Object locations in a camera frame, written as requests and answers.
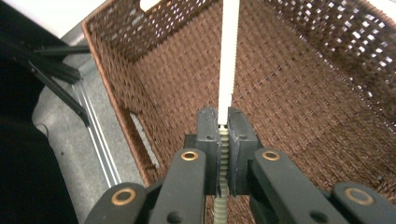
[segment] wicker basket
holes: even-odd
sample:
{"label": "wicker basket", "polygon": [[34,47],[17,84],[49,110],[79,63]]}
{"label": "wicker basket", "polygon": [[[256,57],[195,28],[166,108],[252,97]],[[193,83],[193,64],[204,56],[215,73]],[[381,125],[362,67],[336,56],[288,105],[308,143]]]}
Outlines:
{"label": "wicker basket", "polygon": [[[111,0],[83,23],[147,185],[195,133],[197,111],[217,104],[221,5],[162,0],[144,13],[139,1]],[[396,203],[395,31],[366,1],[241,1],[233,106],[320,188],[348,180]],[[231,223],[252,222],[247,202],[230,202]]]}

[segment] gray floor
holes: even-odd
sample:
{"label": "gray floor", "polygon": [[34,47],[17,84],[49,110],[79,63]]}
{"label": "gray floor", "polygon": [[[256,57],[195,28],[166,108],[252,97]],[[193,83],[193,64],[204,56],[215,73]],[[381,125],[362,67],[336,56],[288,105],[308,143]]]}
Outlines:
{"label": "gray floor", "polygon": [[[91,55],[74,55],[64,62],[78,68],[84,78],[85,91],[91,99],[121,182],[143,184]],[[59,83],[74,94],[71,85]],[[61,167],[78,221],[83,223],[108,189],[89,132],[79,116],[48,88],[41,92],[33,122],[36,126],[45,125],[49,130],[49,143]]]}

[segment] black metal bracket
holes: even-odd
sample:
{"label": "black metal bracket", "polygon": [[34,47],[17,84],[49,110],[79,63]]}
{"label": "black metal bracket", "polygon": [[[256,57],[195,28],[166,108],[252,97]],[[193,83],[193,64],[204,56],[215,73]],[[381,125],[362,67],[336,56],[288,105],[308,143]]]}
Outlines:
{"label": "black metal bracket", "polygon": [[91,53],[88,46],[60,46],[35,49],[34,53],[43,56],[65,56],[69,54]]}
{"label": "black metal bracket", "polygon": [[56,62],[52,59],[45,58],[41,55],[67,55],[70,53],[87,53],[89,48],[86,46],[78,47],[58,47],[49,49],[40,49],[35,52],[23,46],[11,36],[0,32],[0,56],[19,63],[29,70],[32,70],[44,85],[52,90],[61,100],[63,100],[71,109],[73,109],[84,122],[85,126],[89,126],[88,115],[86,110],[52,77],[59,78],[61,81],[69,84],[75,84],[81,79],[77,69],[70,67],[64,63]]}
{"label": "black metal bracket", "polygon": [[85,126],[89,126],[88,115],[85,109],[67,92],[65,91],[55,80],[50,76],[46,75],[42,69],[31,62],[29,64],[34,69],[33,73],[44,85],[46,85],[53,93],[55,93],[65,104],[67,104],[77,115],[82,119]]}
{"label": "black metal bracket", "polygon": [[122,183],[108,189],[91,210],[85,223],[136,223],[147,199],[146,190],[132,183]]}
{"label": "black metal bracket", "polygon": [[[120,208],[128,217],[116,216],[106,192],[86,223],[203,223],[205,195],[218,195],[216,118],[213,108],[199,111],[197,134],[186,135],[185,148],[175,154],[164,181],[142,192],[147,196],[150,188],[155,189],[143,205],[133,201],[139,203],[136,208]],[[331,194],[317,189],[286,153],[262,146],[240,110],[230,108],[229,130],[230,194],[249,195],[256,223],[396,223],[395,207],[362,185],[340,183]],[[133,222],[136,213],[140,215]],[[115,219],[91,221],[98,216]]]}

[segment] white surface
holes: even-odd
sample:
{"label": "white surface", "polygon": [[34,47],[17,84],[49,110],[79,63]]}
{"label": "white surface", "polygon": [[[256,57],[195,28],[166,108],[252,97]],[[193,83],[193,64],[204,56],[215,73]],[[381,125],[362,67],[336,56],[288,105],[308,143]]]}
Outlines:
{"label": "white surface", "polygon": [[3,0],[61,38],[105,0]]}
{"label": "white surface", "polygon": [[396,21],[396,0],[368,0],[373,6],[382,10],[388,17]]}

